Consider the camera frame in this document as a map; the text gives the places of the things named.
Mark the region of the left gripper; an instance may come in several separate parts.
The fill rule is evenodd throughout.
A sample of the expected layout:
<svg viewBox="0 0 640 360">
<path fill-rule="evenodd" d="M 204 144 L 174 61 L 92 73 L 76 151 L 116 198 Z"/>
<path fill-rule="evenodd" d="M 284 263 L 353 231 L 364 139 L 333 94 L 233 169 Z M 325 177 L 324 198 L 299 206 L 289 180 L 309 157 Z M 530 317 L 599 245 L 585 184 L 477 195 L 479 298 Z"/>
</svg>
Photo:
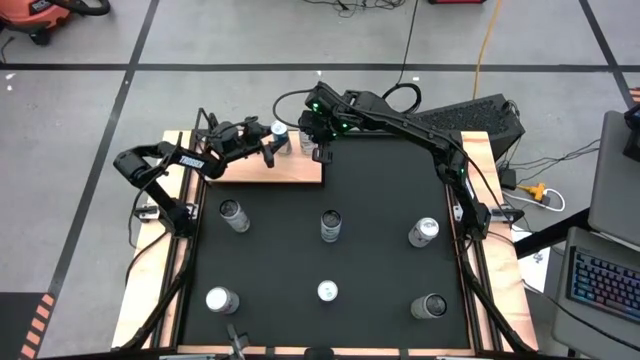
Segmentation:
<svg viewBox="0 0 640 360">
<path fill-rule="evenodd" d="M 263 161 L 268 168 L 275 166 L 274 144 L 263 144 L 263 131 L 270 131 L 270 125 L 258 122 L 257 116 L 248 116 L 242 122 L 224 122 L 217 126 L 212 136 L 212 151 L 221 158 L 242 158 L 261 150 Z"/>
</svg>

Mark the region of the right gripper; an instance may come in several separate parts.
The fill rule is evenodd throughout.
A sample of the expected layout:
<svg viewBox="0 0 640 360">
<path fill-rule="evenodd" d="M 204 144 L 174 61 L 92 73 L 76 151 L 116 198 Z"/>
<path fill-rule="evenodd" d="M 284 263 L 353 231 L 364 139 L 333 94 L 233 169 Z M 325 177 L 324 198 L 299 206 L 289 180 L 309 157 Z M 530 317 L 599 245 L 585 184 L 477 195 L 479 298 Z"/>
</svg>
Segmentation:
<svg viewBox="0 0 640 360">
<path fill-rule="evenodd" d="M 331 164 L 333 151 L 330 145 L 325 143 L 334 141 L 336 134 L 327 119 L 310 110 L 304 110 L 299 117 L 298 127 L 313 143 L 318 144 L 312 151 L 312 160 L 321 164 Z"/>
</svg>

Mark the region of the black device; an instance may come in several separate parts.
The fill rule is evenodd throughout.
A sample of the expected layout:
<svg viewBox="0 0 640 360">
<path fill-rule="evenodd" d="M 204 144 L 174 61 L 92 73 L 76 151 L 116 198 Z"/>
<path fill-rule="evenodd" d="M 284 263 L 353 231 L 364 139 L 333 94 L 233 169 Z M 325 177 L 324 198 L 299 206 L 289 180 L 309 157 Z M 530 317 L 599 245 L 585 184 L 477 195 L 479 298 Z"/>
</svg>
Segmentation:
<svg viewBox="0 0 640 360">
<path fill-rule="evenodd" d="M 630 134 L 623 154 L 636 162 L 640 162 L 640 103 L 637 103 L 624 113 L 624 120 L 630 129 Z"/>
</svg>

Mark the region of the blue silver Red Bull can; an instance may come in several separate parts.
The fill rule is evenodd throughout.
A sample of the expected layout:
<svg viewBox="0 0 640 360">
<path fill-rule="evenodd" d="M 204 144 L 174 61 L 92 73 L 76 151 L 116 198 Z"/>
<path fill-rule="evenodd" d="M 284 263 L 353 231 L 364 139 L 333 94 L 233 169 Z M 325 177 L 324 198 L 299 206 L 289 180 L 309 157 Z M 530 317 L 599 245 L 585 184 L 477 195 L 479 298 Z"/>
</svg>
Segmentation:
<svg viewBox="0 0 640 360">
<path fill-rule="evenodd" d="M 292 153 L 292 144 L 289 138 L 288 127 L 281 121 L 274 121 L 271 126 L 271 134 L 273 140 L 280 144 L 278 153 L 281 155 L 290 155 Z"/>
<path fill-rule="evenodd" d="M 334 301 L 339 293 L 337 284 L 332 280 L 323 280 L 317 287 L 317 295 L 323 302 Z"/>
</svg>

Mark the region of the black table mat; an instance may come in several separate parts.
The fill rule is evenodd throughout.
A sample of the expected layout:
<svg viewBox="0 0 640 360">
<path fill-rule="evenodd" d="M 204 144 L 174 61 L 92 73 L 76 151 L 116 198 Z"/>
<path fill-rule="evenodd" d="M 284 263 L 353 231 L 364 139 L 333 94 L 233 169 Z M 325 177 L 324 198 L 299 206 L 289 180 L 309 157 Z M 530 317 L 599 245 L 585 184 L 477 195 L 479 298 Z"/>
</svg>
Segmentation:
<svg viewBox="0 0 640 360">
<path fill-rule="evenodd" d="M 184 313 L 184 345 L 223 345 L 233 324 L 254 346 L 465 349 L 464 300 L 447 200 L 428 151 L 391 136 L 344 137 L 330 146 L 322 184 L 213 184 L 206 192 L 195 275 Z M 250 220 L 244 233 L 220 216 L 236 200 Z M 320 233 L 326 210 L 342 217 L 339 238 Z M 439 235 L 423 248 L 408 233 L 424 217 Z M 317 287 L 339 293 L 323 302 Z M 222 286 L 240 306 L 210 311 L 207 293 Z M 411 303 L 437 293 L 447 312 L 412 316 Z"/>
</svg>

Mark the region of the black perforated computer case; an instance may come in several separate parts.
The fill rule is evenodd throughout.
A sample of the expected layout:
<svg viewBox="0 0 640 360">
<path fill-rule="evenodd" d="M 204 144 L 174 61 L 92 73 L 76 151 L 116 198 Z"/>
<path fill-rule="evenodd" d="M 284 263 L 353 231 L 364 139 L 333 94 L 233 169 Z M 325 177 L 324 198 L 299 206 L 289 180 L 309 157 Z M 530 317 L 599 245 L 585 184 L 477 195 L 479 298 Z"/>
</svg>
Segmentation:
<svg viewBox="0 0 640 360">
<path fill-rule="evenodd" d="M 427 110 L 411 117 L 428 128 L 443 132 L 486 132 L 495 160 L 501 158 L 525 133 L 516 104 L 503 94 Z"/>
</svg>

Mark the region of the orange power splitter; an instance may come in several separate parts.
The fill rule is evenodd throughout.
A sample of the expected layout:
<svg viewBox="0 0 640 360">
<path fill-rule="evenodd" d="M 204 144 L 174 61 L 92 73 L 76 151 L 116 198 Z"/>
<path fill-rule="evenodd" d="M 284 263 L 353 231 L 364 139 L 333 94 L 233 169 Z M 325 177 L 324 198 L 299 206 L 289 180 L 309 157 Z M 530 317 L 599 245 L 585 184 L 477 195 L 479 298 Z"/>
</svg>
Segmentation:
<svg viewBox="0 0 640 360">
<path fill-rule="evenodd" d="M 542 203 L 546 196 L 546 186 L 544 183 L 538 183 L 536 185 L 518 185 L 517 188 L 527 192 L 536 202 L 539 203 Z"/>
</svg>

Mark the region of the orange shop vacuum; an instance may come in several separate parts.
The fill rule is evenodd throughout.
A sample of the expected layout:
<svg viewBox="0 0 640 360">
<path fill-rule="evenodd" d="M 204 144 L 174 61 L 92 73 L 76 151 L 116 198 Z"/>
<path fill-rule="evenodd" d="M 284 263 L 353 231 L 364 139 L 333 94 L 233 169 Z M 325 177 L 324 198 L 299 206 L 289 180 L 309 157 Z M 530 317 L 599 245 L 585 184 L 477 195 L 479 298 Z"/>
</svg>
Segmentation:
<svg viewBox="0 0 640 360">
<path fill-rule="evenodd" d="M 0 0 L 0 28 L 26 34 L 39 46 L 48 45 L 51 31 L 64 26 L 70 15 L 49 0 Z"/>
</svg>

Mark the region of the wooden shelf board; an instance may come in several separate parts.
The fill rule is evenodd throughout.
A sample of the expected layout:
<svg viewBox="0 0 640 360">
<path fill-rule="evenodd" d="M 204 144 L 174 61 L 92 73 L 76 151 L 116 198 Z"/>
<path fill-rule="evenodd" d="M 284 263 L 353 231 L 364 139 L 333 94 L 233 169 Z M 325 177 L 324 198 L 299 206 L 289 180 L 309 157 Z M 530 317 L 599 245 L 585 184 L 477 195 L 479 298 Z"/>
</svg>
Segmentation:
<svg viewBox="0 0 640 360">
<path fill-rule="evenodd" d="M 302 152 L 299 134 L 289 131 L 292 151 L 288 155 L 277 153 L 274 167 L 268 168 L 261 154 L 250 155 L 230 163 L 222 177 L 209 183 L 321 183 L 322 165 Z"/>
</svg>

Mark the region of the grey laptop lid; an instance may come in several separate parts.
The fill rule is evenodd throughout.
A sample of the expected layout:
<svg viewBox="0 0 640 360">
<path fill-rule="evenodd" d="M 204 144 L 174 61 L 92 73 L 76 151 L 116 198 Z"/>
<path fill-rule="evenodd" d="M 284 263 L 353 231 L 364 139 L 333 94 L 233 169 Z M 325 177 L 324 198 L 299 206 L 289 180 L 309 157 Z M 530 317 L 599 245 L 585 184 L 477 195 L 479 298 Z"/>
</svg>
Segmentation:
<svg viewBox="0 0 640 360">
<path fill-rule="evenodd" d="M 623 154 L 631 130 L 623 114 L 604 115 L 588 223 L 640 247 L 640 162 Z"/>
</svg>

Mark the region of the silver Diet Coke can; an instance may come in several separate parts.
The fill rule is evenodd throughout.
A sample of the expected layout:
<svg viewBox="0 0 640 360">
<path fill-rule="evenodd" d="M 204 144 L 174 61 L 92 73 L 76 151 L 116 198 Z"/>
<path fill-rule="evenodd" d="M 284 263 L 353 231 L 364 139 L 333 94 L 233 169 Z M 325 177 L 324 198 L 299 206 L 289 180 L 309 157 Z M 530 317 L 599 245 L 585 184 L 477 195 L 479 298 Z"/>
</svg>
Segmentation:
<svg viewBox="0 0 640 360">
<path fill-rule="evenodd" d="M 439 223 L 431 217 L 419 219 L 408 233 L 408 241 L 415 248 L 423 248 L 439 235 Z"/>
<path fill-rule="evenodd" d="M 205 303 L 210 311 L 229 315 L 238 310 L 240 298 L 234 291 L 226 287 L 217 286 L 207 293 Z"/>
</svg>

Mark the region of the small dark grey clamp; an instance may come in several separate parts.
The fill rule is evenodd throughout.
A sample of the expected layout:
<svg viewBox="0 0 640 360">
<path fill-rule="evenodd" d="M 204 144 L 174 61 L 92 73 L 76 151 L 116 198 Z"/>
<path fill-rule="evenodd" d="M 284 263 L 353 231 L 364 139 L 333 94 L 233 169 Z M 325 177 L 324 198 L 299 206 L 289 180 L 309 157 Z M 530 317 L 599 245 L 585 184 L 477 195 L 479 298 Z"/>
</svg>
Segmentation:
<svg viewBox="0 0 640 360">
<path fill-rule="evenodd" d="M 231 346 L 227 360 L 246 360 L 244 349 L 249 346 L 248 334 L 239 333 L 233 324 L 227 325 L 227 334 Z"/>
</svg>

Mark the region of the black desk leg bar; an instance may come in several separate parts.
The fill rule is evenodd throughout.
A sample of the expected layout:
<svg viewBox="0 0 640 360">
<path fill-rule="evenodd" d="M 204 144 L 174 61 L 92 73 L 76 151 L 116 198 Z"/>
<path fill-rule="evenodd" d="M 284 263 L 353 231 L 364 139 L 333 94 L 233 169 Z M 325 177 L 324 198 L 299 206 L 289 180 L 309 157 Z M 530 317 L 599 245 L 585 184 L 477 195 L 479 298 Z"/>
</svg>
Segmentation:
<svg viewBox="0 0 640 360">
<path fill-rule="evenodd" d="M 572 227 L 591 230 L 588 224 L 590 209 L 585 208 L 574 215 L 550 225 L 540 231 L 534 231 L 514 244 L 518 259 L 533 255 L 534 253 L 560 243 L 566 239 L 568 231 Z"/>
</svg>

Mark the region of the backlit keyboard on right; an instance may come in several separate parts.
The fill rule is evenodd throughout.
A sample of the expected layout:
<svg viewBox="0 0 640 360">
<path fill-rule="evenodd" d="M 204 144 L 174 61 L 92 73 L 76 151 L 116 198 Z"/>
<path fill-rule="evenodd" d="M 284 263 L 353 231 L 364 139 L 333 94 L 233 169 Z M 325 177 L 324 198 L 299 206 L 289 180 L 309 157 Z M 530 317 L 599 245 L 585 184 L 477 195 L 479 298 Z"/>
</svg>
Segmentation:
<svg viewBox="0 0 640 360">
<path fill-rule="evenodd" d="M 640 360 L 640 253 L 570 229 L 555 302 L 556 341 L 599 360 Z"/>
</svg>

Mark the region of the white Celsius Tropical Vibe can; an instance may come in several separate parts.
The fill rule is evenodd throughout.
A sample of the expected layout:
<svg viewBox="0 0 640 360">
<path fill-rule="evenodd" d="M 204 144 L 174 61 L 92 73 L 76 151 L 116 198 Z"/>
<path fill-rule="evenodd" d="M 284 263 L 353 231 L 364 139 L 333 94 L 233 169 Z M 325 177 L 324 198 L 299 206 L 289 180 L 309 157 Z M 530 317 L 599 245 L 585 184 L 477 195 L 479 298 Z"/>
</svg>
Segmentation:
<svg viewBox="0 0 640 360">
<path fill-rule="evenodd" d="M 241 205 L 232 199 L 221 202 L 219 206 L 220 216 L 236 232 L 244 233 L 250 228 L 250 220 Z"/>
</svg>

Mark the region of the orange black hazard strip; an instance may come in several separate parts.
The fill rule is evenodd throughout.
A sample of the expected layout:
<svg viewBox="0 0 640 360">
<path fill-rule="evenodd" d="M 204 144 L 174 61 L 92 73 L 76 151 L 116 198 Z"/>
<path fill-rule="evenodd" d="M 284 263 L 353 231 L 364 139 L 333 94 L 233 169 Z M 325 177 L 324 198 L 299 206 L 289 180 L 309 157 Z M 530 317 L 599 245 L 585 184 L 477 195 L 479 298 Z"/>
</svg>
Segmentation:
<svg viewBox="0 0 640 360">
<path fill-rule="evenodd" d="M 56 298 L 44 293 L 30 319 L 25 340 L 19 349 L 18 360 L 35 360 L 40 351 L 47 327 L 55 308 Z"/>
</svg>

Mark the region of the black diagonal frame strut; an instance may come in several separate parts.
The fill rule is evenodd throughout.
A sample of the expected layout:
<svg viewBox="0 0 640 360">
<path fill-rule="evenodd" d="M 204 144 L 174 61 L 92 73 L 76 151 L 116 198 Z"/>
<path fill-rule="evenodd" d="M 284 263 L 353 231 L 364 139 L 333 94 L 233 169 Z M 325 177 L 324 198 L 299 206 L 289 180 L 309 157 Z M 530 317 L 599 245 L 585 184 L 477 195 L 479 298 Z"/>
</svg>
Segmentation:
<svg viewBox="0 0 640 360">
<path fill-rule="evenodd" d="M 475 248 L 480 249 L 480 277 L 474 273 L 469 255 L 474 254 Z M 476 301 L 479 301 L 486 313 L 484 322 L 488 325 L 489 340 L 491 346 L 484 348 L 483 340 L 474 340 L 474 350 L 477 355 L 482 352 L 496 352 L 501 355 L 510 353 L 536 354 L 537 351 L 530 347 L 511 327 L 507 318 L 500 312 L 493 300 L 488 270 L 485 265 L 484 250 L 479 242 L 469 241 L 466 245 L 460 245 L 456 250 L 456 257 L 462 277 L 463 287 L 470 292 L 472 326 L 480 326 L 481 321 L 477 316 Z"/>
<path fill-rule="evenodd" d="M 151 349 L 174 346 L 176 317 L 180 315 L 183 292 L 195 272 L 198 240 L 189 237 L 174 240 L 174 243 L 173 262 L 165 276 L 168 283 L 161 287 L 156 305 L 144 322 L 117 350 L 142 350 L 147 341 L 150 341 Z"/>
</svg>

